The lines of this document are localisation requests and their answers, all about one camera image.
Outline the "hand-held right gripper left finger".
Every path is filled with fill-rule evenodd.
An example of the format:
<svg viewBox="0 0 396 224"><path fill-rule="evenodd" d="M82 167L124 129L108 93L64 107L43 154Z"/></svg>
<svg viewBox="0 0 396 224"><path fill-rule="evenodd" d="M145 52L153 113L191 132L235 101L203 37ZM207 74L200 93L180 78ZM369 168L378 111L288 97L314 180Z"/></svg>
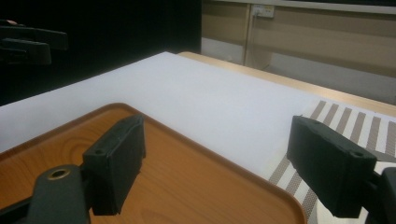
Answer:
<svg viewBox="0 0 396 224"><path fill-rule="evenodd" d="M92 184L92 211L114 216L121 208L146 157L144 118L116 122L83 153L83 169Z"/></svg>

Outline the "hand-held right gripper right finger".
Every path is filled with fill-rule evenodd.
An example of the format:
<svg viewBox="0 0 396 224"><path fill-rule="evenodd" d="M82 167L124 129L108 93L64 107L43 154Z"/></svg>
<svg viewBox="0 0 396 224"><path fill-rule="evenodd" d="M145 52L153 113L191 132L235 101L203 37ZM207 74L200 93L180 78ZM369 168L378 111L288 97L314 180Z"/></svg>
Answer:
<svg viewBox="0 0 396 224"><path fill-rule="evenodd" d="M357 217L360 191L376 157L314 119L292 118L287 159L322 204L336 217Z"/></svg>

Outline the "black curtain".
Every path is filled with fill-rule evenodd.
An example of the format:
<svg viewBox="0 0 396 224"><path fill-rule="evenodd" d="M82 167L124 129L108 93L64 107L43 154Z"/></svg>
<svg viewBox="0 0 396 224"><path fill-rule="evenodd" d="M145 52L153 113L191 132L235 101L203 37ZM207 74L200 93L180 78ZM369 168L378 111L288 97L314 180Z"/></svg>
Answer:
<svg viewBox="0 0 396 224"><path fill-rule="evenodd" d="M49 65L0 65L0 105L159 52L201 50L203 0L0 0L0 19L65 32Z"/></svg>

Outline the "striped placemat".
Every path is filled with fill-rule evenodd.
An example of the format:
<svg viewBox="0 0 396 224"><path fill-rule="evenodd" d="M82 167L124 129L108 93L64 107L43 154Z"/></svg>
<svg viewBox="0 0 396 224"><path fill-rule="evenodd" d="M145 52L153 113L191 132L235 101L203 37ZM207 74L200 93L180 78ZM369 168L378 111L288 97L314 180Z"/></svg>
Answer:
<svg viewBox="0 0 396 224"><path fill-rule="evenodd" d="M304 112L337 131L357 145L389 156L396 165L396 118L364 111L352 106L320 101ZM286 158L288 142L269 159L264 178L293 196L302 206L307 224L363 224L368 212L364 209L357 218L338 218L331 215L314 192L298 176Z"/></svg>

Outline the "white table mat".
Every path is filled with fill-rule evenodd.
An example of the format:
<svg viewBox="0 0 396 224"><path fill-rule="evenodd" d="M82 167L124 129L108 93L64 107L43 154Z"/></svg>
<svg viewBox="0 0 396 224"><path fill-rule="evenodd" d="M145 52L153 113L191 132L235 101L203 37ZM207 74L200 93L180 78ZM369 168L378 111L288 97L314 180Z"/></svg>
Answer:
<svg viewBox="0 0 396 224"><path fill-rule="evenodd" d="M124 103L255 175L317 96L163 52L0 106L4 152L101 106Z"/></svg>

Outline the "brown wooden tray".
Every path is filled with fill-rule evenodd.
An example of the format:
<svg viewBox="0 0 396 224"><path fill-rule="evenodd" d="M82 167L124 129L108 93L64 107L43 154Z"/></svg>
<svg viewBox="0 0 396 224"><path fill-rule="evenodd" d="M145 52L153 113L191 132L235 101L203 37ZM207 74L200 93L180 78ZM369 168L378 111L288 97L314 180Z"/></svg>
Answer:
<svg viewBox="0 0 396 224"><path fill-rule="evenodd" d="M116 121L134 114L110 104L0 153L0 209L29 197L35 179L83 152ZM120 214L92 224L306 224L285 190L223 159L151 118L147 156Z"/></svg>

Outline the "white wall socket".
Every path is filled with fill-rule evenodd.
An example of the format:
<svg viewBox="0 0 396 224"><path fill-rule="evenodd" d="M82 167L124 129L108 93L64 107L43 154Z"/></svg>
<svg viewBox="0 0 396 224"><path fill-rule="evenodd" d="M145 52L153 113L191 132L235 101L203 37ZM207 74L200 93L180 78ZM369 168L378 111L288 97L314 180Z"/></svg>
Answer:
<svg viewBox="0 0 396 224"><path fill-rule="evenodd" d="M265 6L265 5L253 5L252 6L252 14L255 17L272 19L275 15L275 7L274 6Z"/></svg>

